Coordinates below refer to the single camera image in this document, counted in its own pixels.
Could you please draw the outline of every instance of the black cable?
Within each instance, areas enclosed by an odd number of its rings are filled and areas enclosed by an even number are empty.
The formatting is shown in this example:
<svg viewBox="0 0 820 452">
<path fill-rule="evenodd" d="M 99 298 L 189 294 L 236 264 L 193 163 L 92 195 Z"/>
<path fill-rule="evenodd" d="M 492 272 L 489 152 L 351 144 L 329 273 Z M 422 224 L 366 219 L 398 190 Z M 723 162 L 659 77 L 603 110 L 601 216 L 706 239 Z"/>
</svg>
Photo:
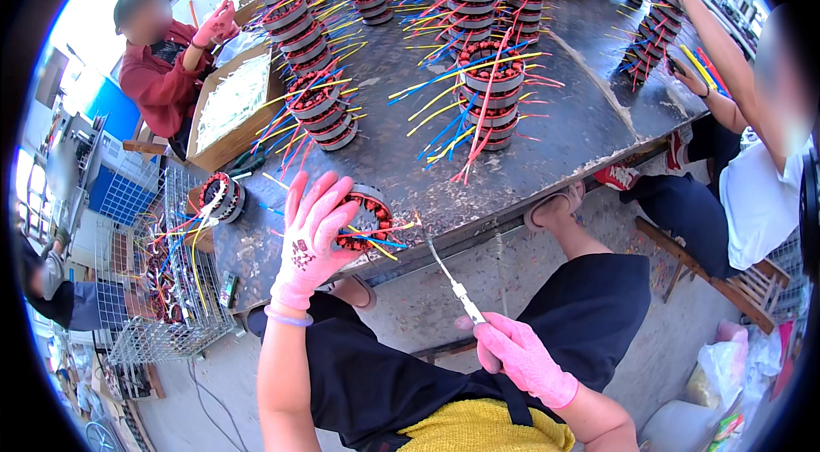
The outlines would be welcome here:
<svg viewBox="0 0 820 452">
<path fill-rule="evenodd" d="M 239 427 L 236 426 L 236 421 L 234 420 L 234 416 L 231 414 L 231 411 L 229 411 L 228 408 L 225 406 L 225 404 L 223 404 L 222 401 L 217 396 L 213 395 L 208 388 L 206 388 L 199 381 L 197 381 L 197 373 L 196 372 L 197 372 L 196 366 L 194 366 L 193 363 L 191 363 L 191 360 L 188 360 L 188 374 L 191 376 L 191 381 L 193 381 L 193 385 L 197 389 L 197 398 L 199 399 L 199 405 L 202 407 L 202 412 L 205 413 L 205 416 L 208 417 L 208 420 L 211 421 L 213 426 L 215 426 L 222 433 L 222 435 L 225 436 L 225 438 L 228 441 L 231 442 L 231 445 L 234 446 L 234 448 L 236 448 L 240 452 L 249 452 L 248 447 L 245 446 L 245 442 L 242 439 L 242 433 L 240 433 Z M 217 424 L 217 422 L 214 421 L 214 419 L 211 417 L 208 410 L 205 409 L 205 404 L 203 404 L 203 402 L 202 402 L 202 393 L 199 390 L 200 388 L 205 390 L 205 392 L 207 394 L 209 394 L 211 396 L 211 398 L 214 399 L 220 406 L 222 406 L 222 408 L 225 410 L 226 413 L 228 413 L 228 417 L 231 419 L 231 424 L 233 424 L 234 430 L 236 431 L 236 436 L 240 437 L 240 443 L 242 444 L 242 448 L 240 448 L 238 445 L 236 445 L 236 443 L 233 440 L 231 440 L 231 437 L 228 436 L 228 433 L 222 430 L 222 427 L 220 427 Z"/>
</svg>

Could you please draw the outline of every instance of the foot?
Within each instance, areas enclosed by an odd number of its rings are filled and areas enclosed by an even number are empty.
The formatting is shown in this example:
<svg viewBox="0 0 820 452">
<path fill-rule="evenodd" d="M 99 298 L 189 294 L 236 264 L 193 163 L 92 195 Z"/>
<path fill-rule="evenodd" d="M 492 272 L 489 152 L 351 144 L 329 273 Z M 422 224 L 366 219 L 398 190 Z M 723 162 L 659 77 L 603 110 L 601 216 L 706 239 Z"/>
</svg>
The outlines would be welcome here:
<svg viewBox="0 0 820 452">
<path fill-rule="evenodd" d="M 669 149 L 667 150 L 667 167 L 671 170 L 681 170 L 686 162 L 683 159 L 685 144 L 681 137 L 681 132 L 675 130 L 669 136 Z"/>
<path fill-rule="evenodd" d="M 629 191 L 635 185 L 635 181 L 641 176 L 641 173 L 622 163 L 613 163 L 592 176 L 595 180 L 599 180 L 616 191 Z"/>
<path fill-rule="evenodd" d="M 342 299 L 356 309 L 371 309 L 375 302 L 375 293 L 364 286 L 365 282 L 360 282 L 355 277 L 345 277 L 333 283 L 331 295 Z"/>
<path fill-rule="evenodd" d="M 584 197 L 584 182 L 576 181 L 569 187 L 565 195 L 558 195 L 542 203 L 532 212 L 532 221 L 536 226 L 549 228 L 556 217 L 569 215 L 578 210 L 580 201 Z"/>
</svg>

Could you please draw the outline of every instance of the gloved hand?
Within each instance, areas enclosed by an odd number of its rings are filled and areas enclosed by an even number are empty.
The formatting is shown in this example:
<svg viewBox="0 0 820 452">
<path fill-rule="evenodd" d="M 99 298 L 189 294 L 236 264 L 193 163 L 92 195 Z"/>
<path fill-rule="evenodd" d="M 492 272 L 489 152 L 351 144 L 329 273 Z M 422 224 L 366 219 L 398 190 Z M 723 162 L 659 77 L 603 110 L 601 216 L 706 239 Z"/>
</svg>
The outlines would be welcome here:
<svg viewBox="0 0 820 452">
<path fill-rule="evenodd" d="M 290 185 L 284 203 L 282 267 L 271 288 L 271 300 L 293 309 L 308 309 L 313 291 L 362 254 L 332 248 L 339 229 L 358 213 L 355 201 L 336 208 L 353 189 L 354 181 L 326 172 L 303 200 L 307 184 L 307 172 L 300 171 Z"/>
<path fill-rule="evenodd" d="M 68 243 L 71 242 L 71 237 L 68 235 L 68 232 L 62 228 L 56 229 L 56 232 L 54 232 L 54 237 L 62 242 L 63 249 L 68 247 Z"/>
<path fill-rule="evenodd" d="M 205 47 L 208 43 L 219 35 L 223 35 L 234 24 L 234 3 L 225 0 L 211 16 L 202 23 L 197 33 L 193 35 L 191 43 Z"/>
<path fill-rule="evenodd" d="M 472 328 L 478 340 L 478 361 L 489 373 L 507 374 L 519 390 L 537 397 L 548 408 L 560 409 L 575 399 L 578 379 L 561 370 L 550 358 L 541 339 L 532 328 L 504 315 L 481 312 L 487 323 Z M 472 322 L 466 316 L 456 320 L 456 326 L 465 328 Z"/>
<path fill-rule="evenodd" d="M 231 24 L 228 27 L 228 31 L 218 35 L 217 37 L 213 38 L 213 42 L 216 44 L 222 44 L 228 39 L 232 39 L 240 34 L 240 27 L 231 21 Z"/>
</svg>

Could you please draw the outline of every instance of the cardboard box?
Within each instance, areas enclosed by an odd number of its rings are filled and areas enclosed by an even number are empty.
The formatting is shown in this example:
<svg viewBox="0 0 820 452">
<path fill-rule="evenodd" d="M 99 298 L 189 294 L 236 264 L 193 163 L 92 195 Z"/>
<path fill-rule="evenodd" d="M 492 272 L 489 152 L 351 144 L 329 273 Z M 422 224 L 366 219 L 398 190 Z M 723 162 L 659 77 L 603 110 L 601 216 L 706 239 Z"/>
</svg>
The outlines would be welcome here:
<svg viewBox="0 0 820 452">
<path fill-rule="evenodd" d="M 260 44 L 244 52 L 241 52 L 233 60 L 212 72 L 202 83 L 202 91 L 199 93 L 196 111 L 193 115 L 191 133 L 188 137 L 188 160 L 195 166 L 201 167 L 208 172 L 215 172 L 227 162 L 238 157 L 251 146 L 251 141 L 257 137 L 256 132 L 264 128 L 273 116 L 282 108 L 284 102 L 272 103 L 256 111 L 242 122 L 234 123 L 234 127 L 226 134 L 222 135 L 205 150 L 197 153 L 197 138 L 199 137 L 199 119 L 202 116 L 202 108 L 208 100 L 208 96 L 220 84 L 220 78 L 227 77 L 235 71 L 242 62 L 249 58 L 258 57 L 267 53 L 270 57 L 271 46 Z M 284 87 L 278 76 L 272 75 L 268 70 L 267 97 L 265 101 L 279 98 L 284 94 Z"/>
</svg>

